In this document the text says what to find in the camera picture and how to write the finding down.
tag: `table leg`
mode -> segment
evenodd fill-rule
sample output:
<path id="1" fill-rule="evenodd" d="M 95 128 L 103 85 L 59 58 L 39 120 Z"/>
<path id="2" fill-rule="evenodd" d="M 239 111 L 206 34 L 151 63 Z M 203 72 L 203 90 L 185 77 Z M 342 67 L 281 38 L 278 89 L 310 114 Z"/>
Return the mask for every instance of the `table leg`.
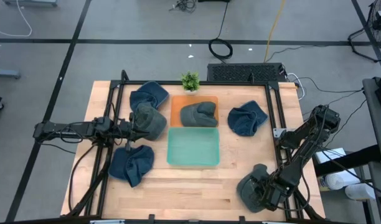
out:
<path id="1" fill-rule="evenodd" d="M 381 161 L 381 154 L 378 145 L 366 147 L 357 152 L 353 152 L 346 156 L 334 159 L 334 161 L 340 163 L 345 168 L 350 169 L 358 166 L 363 166 L 371 161 Z M 315 174 L 317 177 L 331 174 L 334 172 L 340 172 L 342 168 L 337 166 L 332 161 L 327 161 L 315 166 Z"/>

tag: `yellow cable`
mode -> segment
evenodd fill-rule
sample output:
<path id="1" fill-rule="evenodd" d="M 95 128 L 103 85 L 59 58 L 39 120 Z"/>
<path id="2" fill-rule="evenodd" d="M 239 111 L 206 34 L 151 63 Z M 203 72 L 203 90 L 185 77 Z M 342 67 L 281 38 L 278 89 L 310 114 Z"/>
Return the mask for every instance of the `yellow cable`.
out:
<path id="1" fill-rule="evenodd" d="M 268 52 L 270 51 L 270 42 L 271 42 L 271 36 L 272 36 L 273 30 L 275 29 L 276 24 L 278 23 L 280 14 L 282 13 L 283 7 L 285 6 L 285 2 L 286 2 L 286 0 L 282 0 L 282 3 L 280 4 L 280 9 L 278 11 L 278 14 L 276 15 L 275 21 L 274 21 L 274 23 L 272 25 L 272 28 L 271 28 L 271 31 L 270 31 L 270 35 L 268 36 L 268 42 L 266 43 L 264 63 L 266 61 L 266 57 L 268 56 Z"/>

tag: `potted plant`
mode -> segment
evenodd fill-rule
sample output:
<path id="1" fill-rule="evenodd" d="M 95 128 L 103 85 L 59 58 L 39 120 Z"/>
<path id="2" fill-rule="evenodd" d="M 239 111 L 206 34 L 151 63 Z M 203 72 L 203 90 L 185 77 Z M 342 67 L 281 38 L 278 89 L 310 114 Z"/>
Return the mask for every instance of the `potted plant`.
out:
<path id="1" fill-rule="evenodd" d="M 199 73 L 187 72 L 186 74 L 182 74 L 181 82 L 184 87 L 185 94 L 194 95 L 200 87 Z"/>

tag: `small green plant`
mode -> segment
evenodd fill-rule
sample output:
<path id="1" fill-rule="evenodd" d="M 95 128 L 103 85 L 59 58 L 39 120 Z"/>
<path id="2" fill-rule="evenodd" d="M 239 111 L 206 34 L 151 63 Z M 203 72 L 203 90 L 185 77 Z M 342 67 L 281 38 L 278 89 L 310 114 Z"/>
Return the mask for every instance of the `small green plant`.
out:
<path id="1" fill-rule="evenodd" d="M 182 74 L 181 82 L 185 90 L 198 90 L 200 87 L 199 73 L 187 72 L 186 74 Z"/>

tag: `white cable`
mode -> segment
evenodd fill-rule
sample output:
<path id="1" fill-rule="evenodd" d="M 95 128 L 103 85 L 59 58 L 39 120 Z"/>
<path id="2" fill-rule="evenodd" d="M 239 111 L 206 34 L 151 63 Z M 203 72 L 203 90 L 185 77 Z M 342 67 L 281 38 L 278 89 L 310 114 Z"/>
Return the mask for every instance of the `white cable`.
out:
<path id="1" fill-rule="evenodd" d="M 305 96 L 305 91 L 304 91 L 304 88 L 303 88 L 303 84 L 301 84 L 301 82 L 300 82 L 300 79 L 298 79 L 297 75 L 294 74 L 294 73 L 288 73 L 288 75 L 294 75 L 294 77 L 296 77 L 298 83 L 300 84 L 300 88 L 301 88 L 301 90 L 303 91 L 303 95 L 302 95 L 300 98 L 298 98 L 298 100 L 303 99 L 304 96 Z"/>
<path id="2" fill-rule="evenodd" d="M 2 34 L 2 35 L 7 35 L 7 36 L 9 36 L 9 37 L 30 37 L 30 35 L 33 33 L 33 29 L 31 28 L 31 26 L 30 26 L 30 24 L 28 23 L 28 21 L 26 20 L 26 18 L 23 16 L 23 13 L 22 13 L 22 11 L 21 11 L 21 7 L 19 6 L 19 0 L 16 0 L 16 4 L 17 4 L 17 9 L 18 9 L 19 12 L 21 13 L 24 22 L 26 22 L 27 26 L 28 26 L 29 29 L 30 29 L 29 34 L 27 34 L 27 35 L 15 35 L 15 34 L 7 34 L 7 33 L 4 33 L 4 32 L 2 32 L 2 31 L 0 31 L 0 34 Z"/>

